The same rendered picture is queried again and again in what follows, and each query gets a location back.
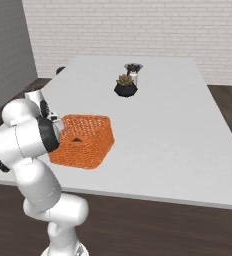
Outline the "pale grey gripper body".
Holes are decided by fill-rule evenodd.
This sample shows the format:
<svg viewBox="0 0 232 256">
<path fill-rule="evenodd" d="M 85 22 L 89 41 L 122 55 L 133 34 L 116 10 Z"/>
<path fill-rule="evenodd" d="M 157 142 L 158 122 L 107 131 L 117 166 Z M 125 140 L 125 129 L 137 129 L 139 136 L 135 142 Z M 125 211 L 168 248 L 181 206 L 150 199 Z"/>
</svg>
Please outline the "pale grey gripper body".
<svg viewBox="0 0 232 256">
<path fill-rule="evenodd" d="M 56 138 L 60 139 L 60 132 L 64 129 L 63 121 L 61 119 L 54 121 L 53 128 L 54 128 Z"/>
</svg>

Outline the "orange woven basket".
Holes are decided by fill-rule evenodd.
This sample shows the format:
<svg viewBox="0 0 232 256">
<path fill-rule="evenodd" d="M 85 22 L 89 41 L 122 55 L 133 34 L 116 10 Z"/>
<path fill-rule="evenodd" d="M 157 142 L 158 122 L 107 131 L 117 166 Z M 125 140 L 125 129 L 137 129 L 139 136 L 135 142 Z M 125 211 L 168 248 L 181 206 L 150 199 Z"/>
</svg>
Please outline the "orange woven basket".
<svg viewBox="0 0 232 256">
<path fill-rule="evenodd" d="M 60 145 L 49 153 L 50 162 L 82 169 L 97 168 L 114 144 L 110 119 L 96 115 L 65 115 Z"/>
</svg>

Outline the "black pot with succulent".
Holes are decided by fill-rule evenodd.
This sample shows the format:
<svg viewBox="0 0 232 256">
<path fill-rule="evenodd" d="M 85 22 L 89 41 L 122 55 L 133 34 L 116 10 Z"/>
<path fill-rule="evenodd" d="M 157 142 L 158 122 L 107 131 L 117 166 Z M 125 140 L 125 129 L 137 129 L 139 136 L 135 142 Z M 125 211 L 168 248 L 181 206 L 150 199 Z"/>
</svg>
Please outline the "black pot with succulent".
<svg viewBox="0 0 232 256">
<path fill-rule="evenodd" d="M 138 88 L 134 84 L 133 79 L 130 75 L 122 74 L 116 80 L 116 86 L 114 91 L 118 96 L 131 97 L 137 92 Z"/>
</svg>

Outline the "white vase with dried flowers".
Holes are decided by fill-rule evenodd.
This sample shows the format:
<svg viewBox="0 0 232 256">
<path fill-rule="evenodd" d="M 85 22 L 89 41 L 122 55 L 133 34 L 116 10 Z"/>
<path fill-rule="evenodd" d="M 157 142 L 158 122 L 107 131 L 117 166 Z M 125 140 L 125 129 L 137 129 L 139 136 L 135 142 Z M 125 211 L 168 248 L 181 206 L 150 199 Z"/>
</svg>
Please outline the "white vase with dried flowers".
<svg viewBox="0 0 232 256">
<path fill-rule="evenodd" d="M 143 68 L 143 65 L 138 63 L 128 63 L 125 64 L 124 67 L 127 70 L 127 75 L 132 78 L 133 83 L 137 84 L 138 73 Z"/>
</svg>

